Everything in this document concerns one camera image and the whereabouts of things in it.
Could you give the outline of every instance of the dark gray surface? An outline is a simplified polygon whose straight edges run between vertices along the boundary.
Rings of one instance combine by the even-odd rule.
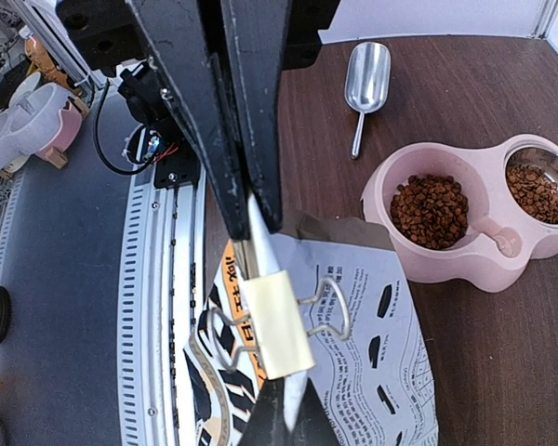
[[[122,160],[134,127],[121,97],[109,97],[100,139],[111,159]],[[116,313],[129,183],[101,164],[92,131],[91,116],[63,170],[34,157],[26,167],[2,283],[13,301],[0,346],[10,446],[121,444]]]

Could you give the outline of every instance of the metal scoop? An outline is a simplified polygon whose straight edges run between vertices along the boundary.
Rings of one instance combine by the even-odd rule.
[[[378,111],[387,101],[390,77],[391,53],[385,45],[365,42],[353,49],[345,80],[345,100],[360,112],[353,139],[353,160],[360,156],[365,114]]]

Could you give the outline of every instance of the wood grain surface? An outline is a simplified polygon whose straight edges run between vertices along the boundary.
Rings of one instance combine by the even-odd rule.
[[[354,44],[326,46],[285,72],[280,95],[285,210],[362,216],[362,189],[381,161],[420,141],[481,148],[521,133],[558,144],[558,56],[543,41],[396,38],[389,99],[357,123],[343,98]],[[227,235],[209,194],[207,283]],[[558,256],[532,261],[508,290],[464,281],[411,283],[435,377],[440,445],[558,446]]]

